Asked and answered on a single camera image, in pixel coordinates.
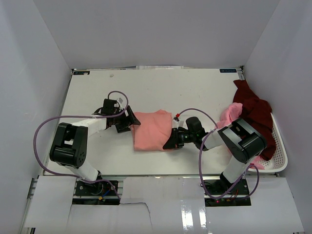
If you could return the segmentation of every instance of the white wall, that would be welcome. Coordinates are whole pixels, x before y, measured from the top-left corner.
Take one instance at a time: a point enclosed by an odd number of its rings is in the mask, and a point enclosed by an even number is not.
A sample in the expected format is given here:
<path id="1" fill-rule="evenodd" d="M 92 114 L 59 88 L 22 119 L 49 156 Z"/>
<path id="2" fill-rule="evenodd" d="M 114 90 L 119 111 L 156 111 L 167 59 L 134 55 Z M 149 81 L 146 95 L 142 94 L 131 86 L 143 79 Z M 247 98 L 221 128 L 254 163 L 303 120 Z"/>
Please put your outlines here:
<path id="1" fill-rule="evenodd" d="M 244 65 L 279 0 L 34 0 L 71 68 Z"/>
<path id="2" fill-rule="evenodd" d="M 70 69 L 32 0 L 0 1 L 0 233 L 18 233 L 31 178 L 36 127 L 58 114 Z M 50 124 L 39 136 L 47 152 Z"/>
<path id="3" fill-rule="evenodd" d="M 246 64 L 246 79 L 272 106 L 289 157 L 284 174 L 312 233 L 312 1 L 281 0 Z"/>

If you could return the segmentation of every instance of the laundry basket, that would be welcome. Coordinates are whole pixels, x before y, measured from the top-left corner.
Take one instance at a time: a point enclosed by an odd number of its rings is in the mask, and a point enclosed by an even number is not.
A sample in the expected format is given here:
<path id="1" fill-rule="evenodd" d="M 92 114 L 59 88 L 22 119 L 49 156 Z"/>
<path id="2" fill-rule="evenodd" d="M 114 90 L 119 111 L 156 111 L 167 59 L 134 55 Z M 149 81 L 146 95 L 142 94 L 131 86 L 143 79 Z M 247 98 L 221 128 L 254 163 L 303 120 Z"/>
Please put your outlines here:
<path id="1" fill-rule="evenodd" d="M 259 170 L 260 173 L 275 173 L 275 172 L 281 172 L 283 171 L 288 163 L 286 151 L 284 148 L 284 144 L 281 138 L 281 135 L 279 133 L 277 124 L 275 122 L 274 116 L 271 114 L 273 119 L 273 138 L 276 143 L 276 151 L 269 161 L 260 160 L 258 163 L 262 164 L 264 167 L 264 170 Z M 256 172 L 255 169 L 249 169 L 249 172 Z"/>

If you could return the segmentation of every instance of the folded pink cloth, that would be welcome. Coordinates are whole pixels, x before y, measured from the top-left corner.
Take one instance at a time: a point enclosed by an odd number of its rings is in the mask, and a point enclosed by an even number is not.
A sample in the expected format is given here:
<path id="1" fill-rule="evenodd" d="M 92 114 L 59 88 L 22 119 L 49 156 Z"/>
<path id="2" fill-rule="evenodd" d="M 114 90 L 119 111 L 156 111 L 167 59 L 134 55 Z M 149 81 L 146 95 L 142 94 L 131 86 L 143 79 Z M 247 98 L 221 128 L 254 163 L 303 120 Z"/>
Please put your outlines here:
<path id="1" fill-rule="evenodd" d="M 232 103 L 229 105 L 229 108 L 222 112 L 220 116 L 220 122 L 217 123 L 218 129 L 228 126 L 234 120 L 238 119 L 238 117 L 242 114 L 243 104 L 242 103 Z M 253 160 L 253 164 L 260 170 L 264 170 L 264 166 L 258 163 L 262 158 L 257 156 Z"/>
<path id="2" fill-rule="evenodd" d="M 135 112 L 141 125 L 132 125 L 133 145 L 135 151 L 164 151 L 163 145 L 170 137 L 172 115 L 159 110 L 154 113 Z"/>

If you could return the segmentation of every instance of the wall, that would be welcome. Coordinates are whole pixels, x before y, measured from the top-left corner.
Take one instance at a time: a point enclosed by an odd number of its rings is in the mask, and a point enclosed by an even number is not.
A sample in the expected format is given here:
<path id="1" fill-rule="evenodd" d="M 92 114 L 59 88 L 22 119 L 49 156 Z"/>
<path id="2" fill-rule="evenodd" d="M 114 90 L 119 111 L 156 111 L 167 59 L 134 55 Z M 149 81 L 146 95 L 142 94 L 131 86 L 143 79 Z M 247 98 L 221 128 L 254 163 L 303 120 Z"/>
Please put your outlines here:
<path id="1" fill-rule="evenodd" d="M 58 114 L 70 69 L 32 0 L 1 0 L 0 28 L 0 233 L 16 234 L 39 172 L 33 134 Z M 39 136 L 41 159 L 55 125 Z"/>
<path id="2" fill-rule="evenodd" d="M 289 157 L 284 172 L 312 233 L 312 1 L 282 0 L 246 64 L 251 88 L 273 108 Z"/>
<path id="3" fill-rule="evenodd" d="M 71 68 L 244 65 L 279 0 L 34 0 Z"/>

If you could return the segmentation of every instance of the maroon towel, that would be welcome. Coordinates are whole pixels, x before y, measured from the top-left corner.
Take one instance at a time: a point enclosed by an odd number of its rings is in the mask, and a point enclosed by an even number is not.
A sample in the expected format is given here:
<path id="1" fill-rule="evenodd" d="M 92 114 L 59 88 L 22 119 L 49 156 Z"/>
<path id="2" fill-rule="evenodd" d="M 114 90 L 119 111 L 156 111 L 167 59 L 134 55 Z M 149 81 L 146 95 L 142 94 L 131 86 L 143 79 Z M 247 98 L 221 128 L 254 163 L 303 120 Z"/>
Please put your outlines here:
<path id="1" fill-rule="evenodd" d="M 245 80 L 234 80 L 234 84 L 237 86 L 237 91 L 233 102 L 243 104 L 242 114 L 239 117 L 248 122 L 267 140 L 268 147 L 261 153 L 261 157 L 268 161 L 276 150 L 275 140 L 272 136 L 271 106 L 267 101 L 254 94 Z"/>

